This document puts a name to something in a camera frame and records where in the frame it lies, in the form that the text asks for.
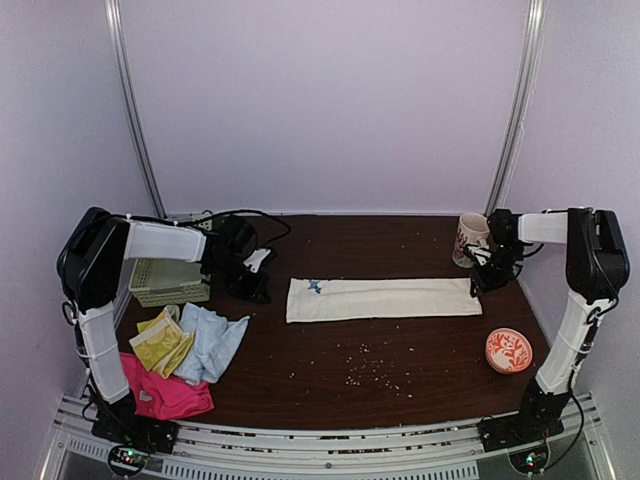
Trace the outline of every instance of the blue star pattern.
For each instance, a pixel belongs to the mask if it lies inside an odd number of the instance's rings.
[[[318,285],[320,280],[309,280],[309,288],[307,290],[315,290],[317,294],[322,292],[322,287]]]

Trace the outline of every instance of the cloth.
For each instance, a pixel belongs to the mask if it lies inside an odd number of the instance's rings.
[[[180,327],[184,332],[195,332],[196,340],[174,375],[189,385],[217,383],[240,347],[248,325],[249,317],[229,322],[216,312],[187,303]]]
[[[138,323],[139,334],[129,343],[147,372],[169,378],[189,353],[195,335],[183,333],[176,323],[179,315],[176,305],[167,305],[155,319]]]
[[[287,323],[352,318],[480,315],[468,278],[416,280],[292,279]]]
[[[179,378],[148,373],[135,355],[121,353],[124,374],[136,399],[136,413],[158,420],[178,420],[213,410],[209,385],[192,387]]]

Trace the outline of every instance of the pile of cloth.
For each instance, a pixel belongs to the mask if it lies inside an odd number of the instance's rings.
[[[212,410],[208,386],[231,363],[248,322],[229,322],[187,303],[182,318],[178,306],[167,305],[153,320],[138,323],[138,335],[129,340],[135,355],[121,354],[136,413],[176,420]]]

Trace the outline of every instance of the pink cloth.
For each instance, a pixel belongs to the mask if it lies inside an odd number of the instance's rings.
[[[136,413],[158,420],[177,420],[213,410],[209,384],[197,387],[171,376],[147,372],[135,355],[121,353],[124,374],[136,398]]]

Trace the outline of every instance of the yellow cloth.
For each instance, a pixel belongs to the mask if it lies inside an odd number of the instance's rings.
[[[176,323],[180,309],[167,305],[153,320],[138,323],[138,335],[129,340],[147,372],[169,378],[193,345],[195,333],[183,333]]]

